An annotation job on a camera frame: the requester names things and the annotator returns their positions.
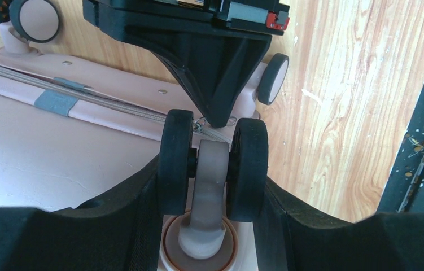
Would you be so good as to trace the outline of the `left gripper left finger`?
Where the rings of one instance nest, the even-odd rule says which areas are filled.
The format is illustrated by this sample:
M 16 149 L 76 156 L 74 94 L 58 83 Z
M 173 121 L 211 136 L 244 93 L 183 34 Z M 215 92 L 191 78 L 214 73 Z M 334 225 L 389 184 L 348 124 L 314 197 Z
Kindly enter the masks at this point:
M 156 270 L 157 165 L 77 208 L 0 208 L 0 270 Z

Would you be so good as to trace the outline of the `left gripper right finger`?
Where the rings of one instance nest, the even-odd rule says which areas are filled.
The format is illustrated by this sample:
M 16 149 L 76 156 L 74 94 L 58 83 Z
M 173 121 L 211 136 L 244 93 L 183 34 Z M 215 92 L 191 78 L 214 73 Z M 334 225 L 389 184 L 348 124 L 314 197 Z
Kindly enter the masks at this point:
M 253 229 L 260 270 L 424 270 L 424 213 L 350 223 L 267 179 Z

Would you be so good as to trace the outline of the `pink suitcase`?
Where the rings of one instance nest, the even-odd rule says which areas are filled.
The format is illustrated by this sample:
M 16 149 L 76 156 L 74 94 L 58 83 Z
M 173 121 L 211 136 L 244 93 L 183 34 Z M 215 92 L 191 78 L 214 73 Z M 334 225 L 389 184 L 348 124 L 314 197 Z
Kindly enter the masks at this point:
M 62 26 L 51 1 L 0 1 L 0 208 L 77 208 L 158 159 L 156 270 L 256 270 L 252 220 L 272 104 L 290 59 L 263 59 L 214 128 L 176 82 L 30 45 Z

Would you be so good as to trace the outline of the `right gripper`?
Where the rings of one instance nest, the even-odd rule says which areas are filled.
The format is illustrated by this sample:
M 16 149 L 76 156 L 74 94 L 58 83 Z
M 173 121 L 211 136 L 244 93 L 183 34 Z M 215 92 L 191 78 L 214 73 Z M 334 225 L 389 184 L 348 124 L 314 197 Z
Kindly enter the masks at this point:
M 280 1 L 83 1 L 84 19 L 113 38 L 151 51 L 202 116 L 223 128 L 239 93 L 287 30 Z

